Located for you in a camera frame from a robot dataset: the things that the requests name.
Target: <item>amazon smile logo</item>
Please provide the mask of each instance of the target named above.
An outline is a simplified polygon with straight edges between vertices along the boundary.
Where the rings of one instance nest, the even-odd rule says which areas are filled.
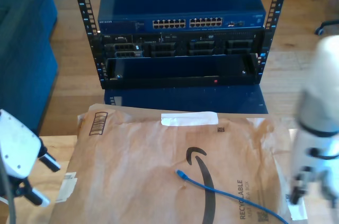
[[[207,155],[206,152],[199,147],[188,148],[186,151],[186,160],[190,165],[192,165],[193,152],[200,153],[205,156]],[[214,189],[212,177],[207,169],[207,166],[199,156],[196,156],[195,159],[197,160],[198,165],[200,167],[204,185]],[[216,194],[215,192],[205,190],[205,211],[203,214],[202,224],[212,224],[214,221],[215,213],[216,213]]]

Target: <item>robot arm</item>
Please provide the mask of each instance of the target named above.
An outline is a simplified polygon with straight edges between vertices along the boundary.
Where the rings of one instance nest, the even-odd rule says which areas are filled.
[[[292,194],[297,204],[308,183],[321,181],[322,194],[334,204],[339,197],[339,35],[318,45],[297,121],[300,130],[292,153]]]
[[[53,172],[60,170],[60,164],[48,154],[39,137],[4,110],[0,110],[0,152],[12,194],[24,196],[35,205],[48,206],[49,199],[32,188],[28,176],[37,158]],[[4,195],[1,182],[0,196]]]

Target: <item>blue network switch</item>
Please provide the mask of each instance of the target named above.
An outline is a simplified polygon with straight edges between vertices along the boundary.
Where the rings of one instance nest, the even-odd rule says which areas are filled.
[[[101,0],[102,34],[262,28],[261,0]]]

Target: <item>blue ethernet cable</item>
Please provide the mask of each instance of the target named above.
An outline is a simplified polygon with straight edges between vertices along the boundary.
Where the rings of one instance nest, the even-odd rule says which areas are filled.
[[[258,204],[256,204],[256,203],[251,202],[250,200],[240,198],[240,197],[235,196],[235,195],[232,195],[232,194],[230,194],[230,193],[227,193],[227,192],[224,192],[224,191],[220,191],[220,190],[216,190],[216,189],[207,187],[207,186],[205,186],[205,185],[203,185],[203,184],[201,184],[201,183],[198,183],[198,182],[196,182],[196,181],[190,179],[190,178],[189,178],[184,172],[182,172],[181,170],[178,170],[178,169],[177,169],[175,172],[176,172],[177,175],[180,176],[182,179],[184,179],[184,180],[186,180],[186,181],[189,181],[189,182],[195,184],[196,186],[199,186],[199,187],[204,188],[204,189],[209,190],[209,191],[213,191],[213,192],[219,193],[219,194],[221,194],[221,195],[228,196],[228,197],[233,198],[233,199],[236,199],[236,200],[243,201],[243,202],[246,203],[246,204],[252,205],[252,206],[254,206],[254,207],[256,207],[256,208],[259,208],[260,210],[263,210],[263,211],[265,211],[265,212],[267,212],[267,213],[269,213],[269,214],[275,216],[275,217],[276,217],[278,220],[280,220],[282,223],[288,224],[287,221],[285,221],[282,217],[280,217],[278,214],[276,214],[275,212],[271,211],[270,209],[267,209],[267,208],[265,208],[265,207],[262,207],[261,205],[258,205]]]

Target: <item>open frame rack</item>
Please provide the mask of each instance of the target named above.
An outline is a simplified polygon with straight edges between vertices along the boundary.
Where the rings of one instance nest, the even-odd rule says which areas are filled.
[[[257,55],[258,69],[255,83],[259,84],[266,65],[266,60],[270,52],[270,47],[273,41],[274,33],[277,28],[278,20],[281,14],[281,9],[284,0],[272,0],[270,9],[267,12],[267,20],[263,31],[263,42],[261,49]],[[88,41],[91,46],[96,70],[103,89],[109,89],[109,77],[106,71],[105,62],[103,60],[103,45],[101,44],[101,34],[98,30],[90,0],[78,0],[79,9],[84,22]]]

